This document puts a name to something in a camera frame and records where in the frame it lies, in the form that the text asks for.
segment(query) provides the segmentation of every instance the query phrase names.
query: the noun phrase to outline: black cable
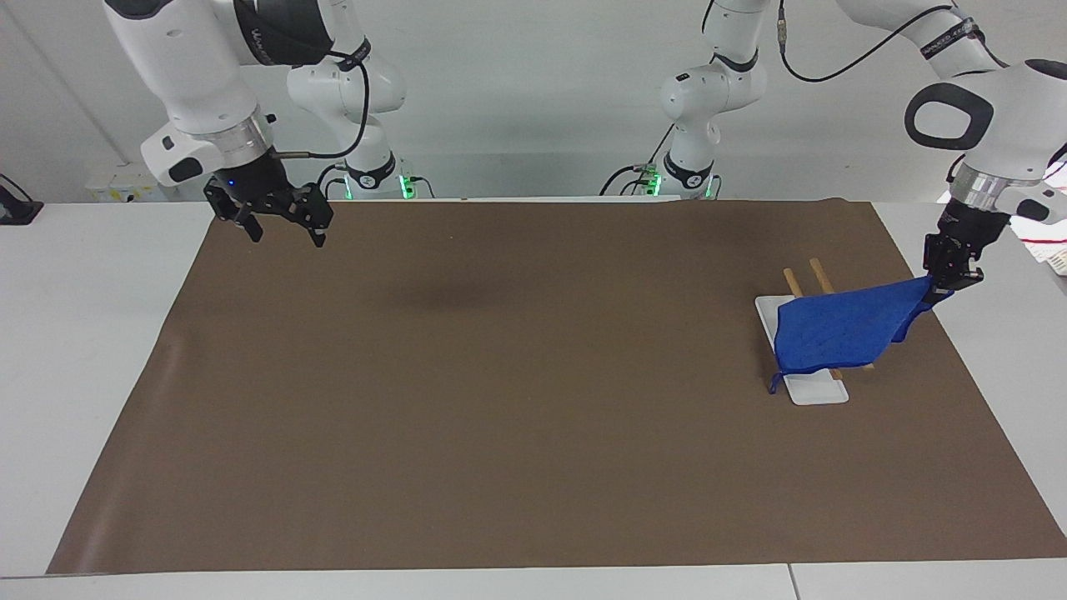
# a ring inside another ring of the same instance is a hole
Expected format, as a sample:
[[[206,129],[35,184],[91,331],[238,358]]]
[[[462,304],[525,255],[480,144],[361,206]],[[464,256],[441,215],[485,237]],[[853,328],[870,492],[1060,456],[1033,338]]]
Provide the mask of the black cable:
[[[345,180],[344,178],[341,178],[341,177],[337,177],[336,179],[330,179],[330,183],[329,183],[329,184],[327,184],[327,189],[325,189],[325,191],[324,191],[324,192],[322,193],[322,195],[324,195],[324,196],[327,196],[327,198],[329,199],[329,198],[330,198],[330,186],[332,186],[332,185],[334,185],[334,184],[341,184],[341,185],[345,185],[345,186],[347,186],[347,185],[348,185],[348,181],[346,181],[346,180]]]
[[[627,173],[627,172],[636,173],[637,171],[638,171],[638,169],[636,167],[634,167],[634,165],[623,167],[622,169],[616,171],[614,174],[611,174],[610,177],[607,178],[607,183],[604,184],[603,188],[601,188],[601,193],[599,193],[596,195],[604,195],[607,192],[607,189],[609,187],[611,187],[611,184],[614,184],[616,179],[618,179],[619,177],[621,177],[623,173]]]
[[[1064,163],[1062,163],[1062,164],[1060,165],[1060,168],[1058,168],[1058,169],[1056,169],[1056,170],[1055,170],[1055,171],[1053,171],[1052,173],[1049,173],[1048,175],[1046,175],[1046,177],[1045,177],[1045,179],[1044,179],[1044,180],[1048,181],[1048,180],[1049,180],[1049,179],[1051,179],[1052,177],[1055,177],[1056,175],[1058,175],[1058,174],[1060,174],[1060,172],[1061,172],[1061,171],[1063,171],[1063,170],[1064,170],[1064,168],[1065,168],[1065,167],[1067,167],[1067,162],[1064,162]]]
[[[877,46],[875,46],[874,48],[871,48],[863,56],[861,56],[860,58],[856,59],[851,63],[845,65],[844,67],[842,67],[841,69],[837,70],[835,73],[832,73],[832,74],[827,75],[825,77],[806,77],[806,76],[800,75],[799,73],[797,73],[796,69],[793,68],[793,65],[790,64],[789,58],[786,58],[786,54],[785,54],[785,43],[786,43],[786,34],[785,34],[785,0],[779,0],[779,4],[778,4],[778,21],[779,21],[778,50],[779,50],[779,53],[782,57],[782,64],[785,65],[785,70],[789,70],[790,75],[792,75],[793,77],[796,77],[800,81],[805,81],[807,83],[822,83],[824,81],[829,81],[829,80],[831,80],[831,79],[833,79],[835,77],[839,77],[839,76],[844,75],[845,73],[851,70],[855,66],[857,66],[858,64],[860,64],[863,61],[865,61],[869,58],[871,58],[871,56],[873,56],[875,52],[877,52],[878,50],[882,49],[887,44],[889,44],[890,42],[892,42],[892,40],[894,37],[896,37],[901,33],[904,33],[904,31],[906,29],[908,29],[909,27],[915,25],[917,22],[919,22],[923,18],[925,18],[925,17],[927,17],[929,15],[933,15],[934,13],[940,12],[940,11],[952,11],[953,9],[954,9],[954,6],[952,4],[939,4],[937,6],[933,6],[930,9],[926,9],[922,13],[919,13],[918,15],[915,15],[914,17],[912,17],[911,19],[909,19],[906,23],[904,23],[901,27],[896,28],[896,31],[894,31],[893,33],[890,33],[889,36],[886,37],[885,40],[882,40],[881,42],[879,42]]]
[[[637,193],[637,188],[639,188],[643,183],[644,179],[634,179],[633,181],[626,184],[625,186],[622,186],[622,191],[619,192],[619,195],[626,195],[626,188],[628,188],[630,186],[634,186],[634,189],[630,192],[630,195],[634,195],[635,193]]]
[[[711,189],[711,185],[714,184],[716,180],[718,180],[719,187],[715,189],[715,195],[712,196],[712,200],[718,200],[719,199],[719,194],[722,193],[722,176],[721,175],[712,175],[712,180],[708,181],[708,184],[707,184],[708,185],[708,189]]]
[[[700,21],[700,33],[704,33],[707,29],[707,17],[712,15],[712,6],[715,5],[715,0],[707,3],[707,10],[704,11],[704,20]]]
[[[663,149],[664,144],[667,143],[667,138],[670,137],[670,132],[673,130],[674,130],[674,124],[671,123],[670,127],[667,127],[667,132],[664,133],[664,138],[659,140],[659,145],[656,146],[656,149],[652,152],[652,156],[649,158],[649,164],[653,164],[656,161],[656,157],[659,156],[659,151]]]
[[[22,189],[22,186],[16,184],[14,180],[12,180],[11,177],[4,175],[3,173],[0,173],[0,179],[3,179],[4,181],[11,184],[16,190],[18,190],[19,193],[26,196],[27,202],[33,202],[33,196],[26,193],[26,190]]]
[[[356,135],[355,141],[352,142],[347,149],[339,153],[332,154],[319,154],[309,152],[307,153],[308,158],[321,158],[325,160],[334,160],[337,158],[343,158],[352,153],[355,148],[360,147],[360,143],[363,142],[363,133],[367,130],[367,119],[370,116],[370,76],[367,74],[367,66],[363,63],[359,63],[360,73],[363,74],[363,115],[360,116],[360,133]]]
[[[426,177],[412,177],[411,180],[413,183],[423,181],[424,184],[426,184],[426,188],[430,190],[430,198],[436,200],[437,194],[433,193],[433,184],[431,184],[429,179],[427,179]]]
[[[967,155],[961,154],[959,155],[959,158],[952,162],[952,167],[949,168],[949,175],[944,178],[945,183],[951,184],[956,180],[956,168],[959,167],[959,163],[962,162],[965,158],[967,158]]]
[[[978,30],[976,32],[975,37],[978,38],[978,43],[982,44],[982,47],[986,49],[986,53],[989,54],[989,58],[992,59],[993,62],[997,63],[1001,68],[1007,68],[1007,67],[1012,66],[1012,65],[1007,64],[1006,62],[1004,62],[1004,61],[1000,60],[999,58],[997,58],[997,54],[994,54],[993,51],[989,49],[989,45],[986,44],[986,34],[985,34],[985,32],[983,32],[982,30]]]
[[[322,173],[319,173],[319,178],[316,179],[315,187],[322,189],[322,181],[327,180],[327,175],[329,175],[331,171],[340,171],[340,170],[341,168],[337,167],[336,164],[331,164],[330,167],[327,167],[325,169],[322,170]]]

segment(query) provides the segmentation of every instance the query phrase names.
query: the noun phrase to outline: green light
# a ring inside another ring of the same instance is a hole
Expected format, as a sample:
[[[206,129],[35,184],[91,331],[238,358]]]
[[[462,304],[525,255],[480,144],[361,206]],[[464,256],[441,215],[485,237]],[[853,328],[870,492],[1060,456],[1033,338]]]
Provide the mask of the green light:
[[[403,199],[412,200],[415,198],[415,188],[411,185],[411,179],[403,175],[397,175],[397,177],[400,179],[400,193],[403,194]]]

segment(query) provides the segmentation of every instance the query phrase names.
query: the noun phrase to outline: white rectangular plate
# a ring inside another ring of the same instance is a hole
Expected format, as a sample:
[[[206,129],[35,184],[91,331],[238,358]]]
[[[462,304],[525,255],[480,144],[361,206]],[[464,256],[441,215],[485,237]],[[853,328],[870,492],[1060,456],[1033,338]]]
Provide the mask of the white rectangular plate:
[[[767,334],[771,349],[778,333],[778,307],[793,300],[796,300],[795,296],[761,296],[755,299],[755,311],[760,314],[763,331]],[[845,390],[844,382],[835,380],[826,369],[812,375],[786,375],[785,388],[793,404],[801,407],[842,405],[848,401],[848,390]]]

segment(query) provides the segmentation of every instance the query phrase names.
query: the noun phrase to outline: cable connector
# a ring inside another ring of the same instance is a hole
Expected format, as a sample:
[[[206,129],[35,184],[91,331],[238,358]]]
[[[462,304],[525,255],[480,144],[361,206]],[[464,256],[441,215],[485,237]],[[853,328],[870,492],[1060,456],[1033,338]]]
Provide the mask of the cable connector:
[[[785,4],[778,7],[778,45],[785,47],[785,42],[790,37],[789,26],[785,22]]]

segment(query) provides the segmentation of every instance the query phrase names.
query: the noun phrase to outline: white wall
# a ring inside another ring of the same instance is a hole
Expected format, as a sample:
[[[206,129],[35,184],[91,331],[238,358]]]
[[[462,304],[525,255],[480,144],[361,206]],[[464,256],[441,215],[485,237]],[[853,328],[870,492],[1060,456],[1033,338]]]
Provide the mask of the white wall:
[[[100,0],[2,1],[41,48],[38,60],[54,65],[106,135],[136,159],[165,115],[122,53]],[[965,3],[1002,58],[1067,60],[1063,0]],[[441,195],[595,193],[615,169],[647,159],[666,129],[660,83],[710,56],[700,36],[704,0],[356,4],[376,51],[410,83],[404,108],[383,119],[389,137]],[[851,23],[832,0],[790,6],[791,58],[809,74],[841,66],[883,34]],[[763,41],[768,94],[721,119],[723,195],[938,198],[954,156],[914,146],[903,128],[908,100],[934,80],[914,47],[894,42],[854,73],[810,85],[782,69],[771,16]],[[42,85],[37,72],[22,63],[34,49],[9,38],[7,12],[0,18],[0,169],[46,200],[80,200],[89,169],[76,167],[79,159],[117,157],[85,116],[71,116],[69,102],[45,102],[32,91]],[[281,149],[334,149],[332,136],[288,100],[285,68],[250,67],[245,76],[265,109],[281,117]],[[9,131],[13,121],[21,121],[16,132]],[[321,168],[289,165],[301,183]]]

